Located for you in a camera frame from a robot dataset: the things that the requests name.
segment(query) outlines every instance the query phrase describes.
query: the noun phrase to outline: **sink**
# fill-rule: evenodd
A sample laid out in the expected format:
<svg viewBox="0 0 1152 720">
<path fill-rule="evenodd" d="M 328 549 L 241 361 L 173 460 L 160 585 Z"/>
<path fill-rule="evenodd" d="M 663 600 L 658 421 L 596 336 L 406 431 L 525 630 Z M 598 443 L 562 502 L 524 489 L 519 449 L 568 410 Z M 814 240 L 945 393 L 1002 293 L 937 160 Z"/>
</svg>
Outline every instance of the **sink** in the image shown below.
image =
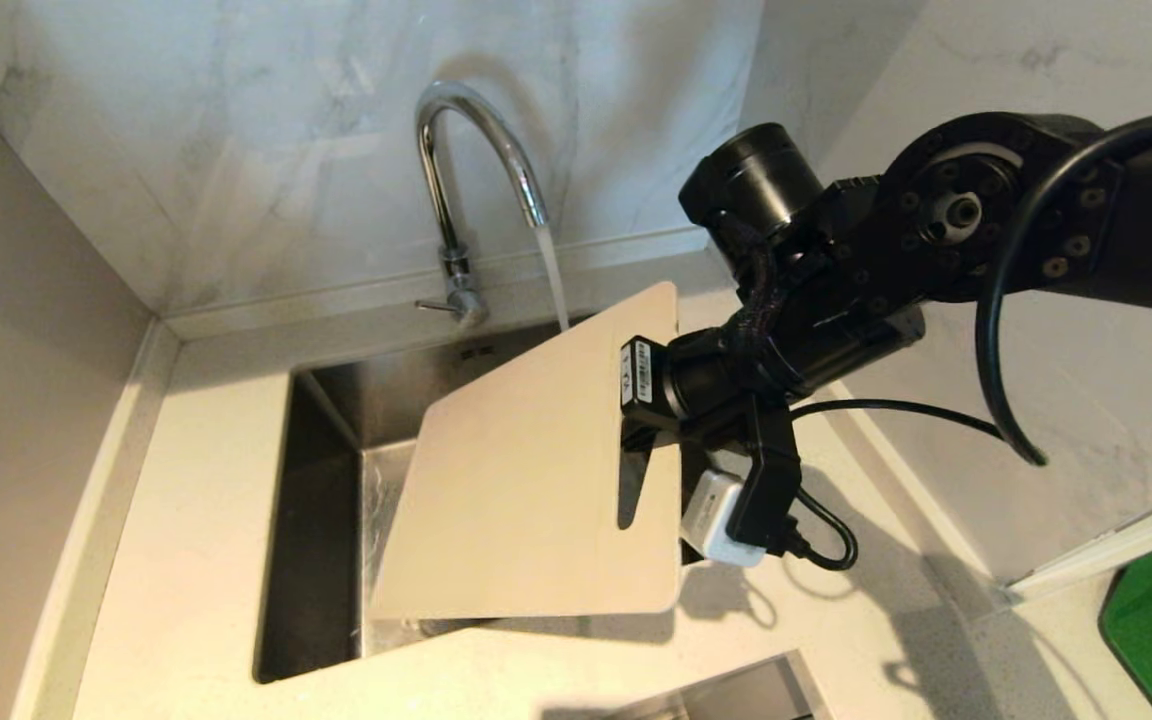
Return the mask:
<svg viewBox="0 0 1152 720">
<path fill-rule="evenodd" d="M 556 335 L 556 324 L 535 325 L 294 374 L 256 651 L 259 682 L 475 624 L 371 620 L 365 608 L 425 410 Z"/>
</svg>

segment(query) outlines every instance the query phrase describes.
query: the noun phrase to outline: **white device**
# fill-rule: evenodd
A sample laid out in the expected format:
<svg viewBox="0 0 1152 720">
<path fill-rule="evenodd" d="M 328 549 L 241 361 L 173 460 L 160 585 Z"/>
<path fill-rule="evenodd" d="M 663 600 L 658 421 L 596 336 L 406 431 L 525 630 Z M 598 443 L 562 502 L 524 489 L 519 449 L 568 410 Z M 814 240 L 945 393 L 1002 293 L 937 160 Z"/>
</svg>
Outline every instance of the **white device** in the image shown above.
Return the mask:
<svg viewBox="0 0 1152 720">
<path fill-rule="evenodd" d="M 727 536 L 727 520 L 740 497 L 741 479 L 733 473 L 708 469 L 682 514 L 682 539 L 708 560 L 753 568 L 767 548 L 734 541 Z"/>
</svg>

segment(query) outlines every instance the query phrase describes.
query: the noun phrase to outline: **faucet spout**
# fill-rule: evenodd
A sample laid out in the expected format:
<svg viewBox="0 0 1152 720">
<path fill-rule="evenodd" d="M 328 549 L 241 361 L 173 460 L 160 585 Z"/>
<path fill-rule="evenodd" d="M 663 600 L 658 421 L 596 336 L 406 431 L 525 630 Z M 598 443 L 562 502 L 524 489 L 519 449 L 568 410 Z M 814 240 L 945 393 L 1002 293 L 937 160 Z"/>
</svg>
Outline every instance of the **faucet spout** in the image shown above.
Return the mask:
<svg viewBox="0 0 1152 720">
<path fill-rule="evenodd" d="M 518 199 L 526 223 L 531 225 L 532 229 L 544 227 L 550 222 L 550 215 L 545 213 L 540 184 L 536 181 L 531 162 L 526 160 L 518 138 L 509 131 L 492 105 L 471 88 L 457 82 L 435 82 L 425 88 L 416 106 L 416 143 L 420 147 L 420 167 L 425 170 L 429 197 L 434 204 L 434 219 L 439 232 L 444 234 L 444 249 L 439 256 L 444 264 L 444 273 L 447 275 L 447 306 L 456 314 L 462 327 L 472 327 L 483 323 L 488 311 L 477 293 L 467 248 L 456 237 L 456 227 L 452 223 L 452 214 L 447 206 L 442 174 L 439 173 L 435 154 L 438 132 L 434 120 L 444 109 L 455 109 L 479 128 L 492 143 L 492 149 L 506 168 L 509 184 Z"/>
</svg>

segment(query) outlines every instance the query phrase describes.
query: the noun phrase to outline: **white quartz countertop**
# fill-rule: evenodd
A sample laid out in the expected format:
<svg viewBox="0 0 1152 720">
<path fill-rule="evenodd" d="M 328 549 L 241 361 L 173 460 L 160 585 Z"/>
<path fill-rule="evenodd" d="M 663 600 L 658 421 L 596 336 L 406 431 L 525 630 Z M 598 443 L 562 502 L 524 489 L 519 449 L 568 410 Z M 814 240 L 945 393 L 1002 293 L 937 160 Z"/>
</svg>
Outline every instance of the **white quartz countertop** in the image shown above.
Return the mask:
<svg viewBox="0 0 1152 720">
<path fill-rule="evenodd" d="M 675 279 L 684 296 L 682 332 L 721 323 L 737 305 L 703 255 L 575 275 L 570 305 L 607 306 L 660 279 Z M 486 297 L 493 320 L 483 332 L 535 323 L 550 306 L 538 283 Z M 676 609 L 662 615 L 503 620 L 257 684 L 289 374 L 444 340 L 448 328 L 444 314 L 389 306 L 183 348 L 76 717 L 571 719 L 791 650 L 835 717 L 1149 717 L 1105 647 L 1089 644 L 1102 582 L 1076 588 L 1074 605 L 1028 606 L 1034 617 L 960 623 L 909 533 L 819 415 L 796 425 L 797 444 L 805 484 L 861 539 L 850 573 L 776 558 L 750 570 L 703 562 L 685 570 Z"/>
</svg>

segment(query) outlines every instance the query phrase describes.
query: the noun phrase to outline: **label sticker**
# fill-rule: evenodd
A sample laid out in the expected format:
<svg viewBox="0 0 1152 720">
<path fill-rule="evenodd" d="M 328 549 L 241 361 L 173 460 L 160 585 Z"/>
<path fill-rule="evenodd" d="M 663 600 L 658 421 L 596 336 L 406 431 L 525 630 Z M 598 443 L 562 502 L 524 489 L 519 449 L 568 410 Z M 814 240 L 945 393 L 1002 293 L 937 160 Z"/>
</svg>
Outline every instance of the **label sticker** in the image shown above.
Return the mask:
<svg viewBox="0 0 1152 720">
<path fill-rule="evenodd" d="M 634 343 L 634 370 L 637 377 L 635 392 L 639 401 L 652 402 L 652 347 L 649 343 Z"/>
<path fill-rule="evenodd" d="M 634 400 L 634 367 L 630 363 L 630 343 L 621 346 L 621 406 Z"/>
</svg>

